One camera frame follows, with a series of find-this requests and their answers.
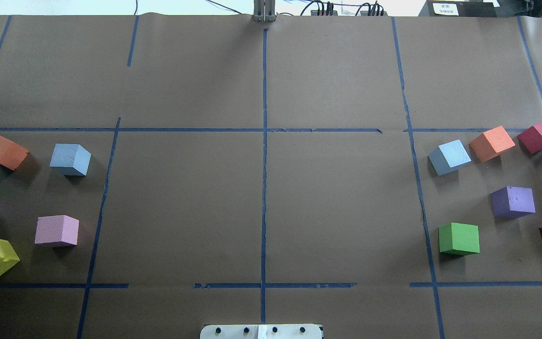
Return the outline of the aluminium frame post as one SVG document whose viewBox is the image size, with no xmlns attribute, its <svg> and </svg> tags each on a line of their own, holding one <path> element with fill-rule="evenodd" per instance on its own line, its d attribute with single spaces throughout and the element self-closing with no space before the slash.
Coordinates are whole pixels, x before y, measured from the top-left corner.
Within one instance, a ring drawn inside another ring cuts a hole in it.
<svg viewBox="0 0 542 339">
<path fill-rule="evenodd" d="M 275 0 L 254 0 L 254 22 L 275 22 L 277 19 Z"/>
</svg>

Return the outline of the orange foam block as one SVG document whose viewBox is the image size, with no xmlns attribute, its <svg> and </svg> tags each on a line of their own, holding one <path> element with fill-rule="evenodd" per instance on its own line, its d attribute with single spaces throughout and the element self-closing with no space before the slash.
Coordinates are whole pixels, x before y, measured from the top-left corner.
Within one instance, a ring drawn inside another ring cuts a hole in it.
<svg viewBox="0 0 542 339">
<path fill-rule="evenodd" d="M 516 146 L 503 125 L 481 133 L 469 143 L 469 146 L 481 162 L 500 156 Z"/>
<path fill-rule="evenodd" d="M 0 165 L 15 171 L 28 154 L 27 149 L 0 135 Z"/>
</svg>

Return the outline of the crimson foam block far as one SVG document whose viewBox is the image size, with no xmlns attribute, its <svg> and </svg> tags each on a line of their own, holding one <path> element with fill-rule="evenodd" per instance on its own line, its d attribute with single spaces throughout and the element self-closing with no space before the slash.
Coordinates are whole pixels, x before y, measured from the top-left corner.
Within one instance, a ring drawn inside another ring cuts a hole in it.
<svg viewBox="0 0 542 339">
<path fill-rule="evenodd" d="M 530 154 L 542 151 L 542 121 L 520 133 L 518 141 Z"/>
</svg>

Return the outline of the green foam block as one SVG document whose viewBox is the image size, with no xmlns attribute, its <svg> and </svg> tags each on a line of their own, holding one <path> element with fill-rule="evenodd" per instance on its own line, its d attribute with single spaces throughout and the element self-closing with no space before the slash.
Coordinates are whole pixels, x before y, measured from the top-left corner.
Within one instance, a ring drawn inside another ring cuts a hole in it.
<svg viewBox="0 0 542 339">
<path fill-rule="evenodd" d="M 480 253 L 479 227 L 463 223 L 448 223 L 438 228 L 439 252 L 467 256 Z"/>
</svg>

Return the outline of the pink foam block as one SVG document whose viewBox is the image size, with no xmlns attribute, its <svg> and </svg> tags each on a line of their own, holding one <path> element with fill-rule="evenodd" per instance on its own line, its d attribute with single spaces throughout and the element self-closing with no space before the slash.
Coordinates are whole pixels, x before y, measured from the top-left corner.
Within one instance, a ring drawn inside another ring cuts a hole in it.
<svg viewBox="0 0 542 339">
<path fill-rule="evenodd" d="M 34 244 L 49 247 L 77 245 L 80 221 L 68 215 L 37 218 Z"/>
</svg>

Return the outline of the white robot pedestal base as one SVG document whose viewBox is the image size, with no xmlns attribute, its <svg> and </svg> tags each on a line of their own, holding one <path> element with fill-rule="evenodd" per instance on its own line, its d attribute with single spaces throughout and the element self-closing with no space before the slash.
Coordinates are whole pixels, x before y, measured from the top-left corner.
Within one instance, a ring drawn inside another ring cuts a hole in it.
<svg viewBox="0 0 542 339">
<path fill-rule="evenodd" d="M 202 328 L 200 339 L 323 339 L 322 325 L 289 324 L 210 324 Z"/>
</svg>

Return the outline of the purple foam block right side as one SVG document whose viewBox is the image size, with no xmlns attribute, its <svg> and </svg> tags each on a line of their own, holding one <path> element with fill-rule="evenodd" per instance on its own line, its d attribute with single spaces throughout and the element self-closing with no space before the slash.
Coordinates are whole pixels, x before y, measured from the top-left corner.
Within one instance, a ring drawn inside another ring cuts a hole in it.
<svg viewBox="0 0 542 339">
<path fill-rule="evenodd" d="M 493 215 L 499 218 L 520 218 L 536 213 L 533 189 L 505 186 L 490 194 Z"/>
</svg>

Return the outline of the blue foam block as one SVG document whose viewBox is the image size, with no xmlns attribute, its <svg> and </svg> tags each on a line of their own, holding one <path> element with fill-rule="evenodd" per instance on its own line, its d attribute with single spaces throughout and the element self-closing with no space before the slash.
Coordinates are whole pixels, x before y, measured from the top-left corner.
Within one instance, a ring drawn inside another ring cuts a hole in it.
<svg viewBox="0 0 542 339">
<path fill-rule="evenodd" d="M 471 163 L 471 158 L 459 139 L 437 146 L 428 158 L 439 176 L 458 171 Z"/>
<path fill-rule="evenodd" d="M 91 157 L 79 144 L 55 144 L 49 166 L 64 176 L 86 176 Z"/>
</svg>

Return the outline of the orange foam block left side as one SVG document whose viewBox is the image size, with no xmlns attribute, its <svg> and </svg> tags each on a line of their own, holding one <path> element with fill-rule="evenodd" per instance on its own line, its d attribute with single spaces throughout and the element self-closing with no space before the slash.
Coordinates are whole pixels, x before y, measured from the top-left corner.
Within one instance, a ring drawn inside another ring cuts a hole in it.
<svg viewBox="0 0 542 339">
<path fill-rule="evenodd" d="M 0 165 L 15 171 L 28 154 L 27 149 L 0 135 Z"/>
</svg>

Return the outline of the black power supply box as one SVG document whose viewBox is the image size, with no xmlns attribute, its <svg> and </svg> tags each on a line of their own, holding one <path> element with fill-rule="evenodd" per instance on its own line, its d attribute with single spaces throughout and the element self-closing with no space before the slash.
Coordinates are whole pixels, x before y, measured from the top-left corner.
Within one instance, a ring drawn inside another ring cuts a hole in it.
<svg viewBox="0 0 542 339">
<path fill-rule="evenodd" d="M 426 0 L 419 17 L 497 17 L 492 2 L 464 0 Z"/>
</svg>

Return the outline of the orange foam block right side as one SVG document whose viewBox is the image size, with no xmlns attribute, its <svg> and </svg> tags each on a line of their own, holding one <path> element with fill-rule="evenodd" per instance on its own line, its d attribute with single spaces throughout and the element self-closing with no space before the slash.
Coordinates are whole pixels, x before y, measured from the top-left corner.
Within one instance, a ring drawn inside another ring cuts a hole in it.
<svg viewBox="0 0 542 339">
<path fill-rule="evenodd" d="M 516 146 L 503 125 L 481 133 L 469 143 L 469 146 L 481 162 L 500 156 Z"/>
</svg>

